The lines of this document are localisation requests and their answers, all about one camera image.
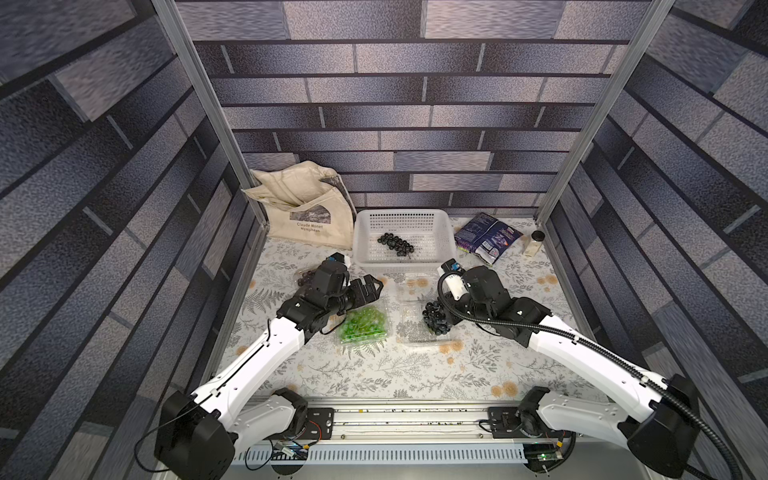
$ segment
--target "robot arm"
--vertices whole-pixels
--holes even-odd
[[[155,457],[180,478],[220,478],[233,457],[253,443],[283,432],[297,435],[306,400],[288,389],[246,411],[246,402],[289,356],[322,330],[332,314],[344,315],[376,301],[384,287],[373,276],[349,280],[348,265],[334,253],[311,283],[283,302],[267,331],[190,396],[176,392],[161,410]]]
[[[534,387],[518,407],[527,434],[537,436],[544,425],[584,433],[629,449],[662,475],[682,476],[700,431],[674,405],[677,401],[698,414],[698,391],[690,380],[679,375],[665,379],[608,352],[534,300],[511,298],[496,272],[485,266],[464,271],[450,260],[441,273],[450,292],[443,293],[439,285],[439,300],[451,324],[463,319],[486,323],[567,366],[612,399],[591,402]]]

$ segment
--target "spice jar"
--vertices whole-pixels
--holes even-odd
[[[523,248],[523,255],[526,257],[533,257],[541,248],[541,243],[544,241],[544,232],[536,230],[531,233],[531,236],[526,239],[525,248]]]

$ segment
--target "white plastic basket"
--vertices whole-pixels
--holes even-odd
[[[387,232],[408,241],[414,252],[398,257],[395,250],[379,243]],[[357,214],[352,251],[355,263],[371,275],[434,273],[456,258],[456,242],[443,210],[363,210]]]

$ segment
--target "brick-pattern wall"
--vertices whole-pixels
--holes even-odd
[[[678,0],[548,229],[598,341],[768,478],[768,2]],[[729,478],[700,438],[692,462]]]
[[[149,0],[0,18],[0,478],[149,478],[253,212]]]
[[[648,2],[177,2],[248,166],[530,217]]]

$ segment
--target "table surface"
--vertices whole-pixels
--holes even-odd
[[[501,220],[523,233],[535,230],[530,219]],[[452,218],[455,230],[467,221]],[[544,248],[527,258],[521,255],[522,244],[523,239],[513,243],[493,266],[509,294],[531,297],[576,328]],[[293,295],[296,271],[317,266],[334,251],[337,249],[289,240],[266,240],[220,370],[264,332],[277,307]],[[457,260],[464,268],[482,265],[474,254],[461,251]],[[350,268],[351,278],[364,274],[357,265]],[[349,348],[339,344],[336,334],[341,329],[328,336],[315,335],[269,377],[257,395],[288,387],[307,397],[519,400],[532,386],[547,386],[571,396],[605,400],[599,390],[562,364],[467,322],[453,327],[448,342],[414,345],[413,332],[421,328],[416,321],[421,320],[408,322],[401,315],[402,306],[435,298],[437,276],[401,274],[381,280],[385,287],[379,302],[390,313],[389,337]]]

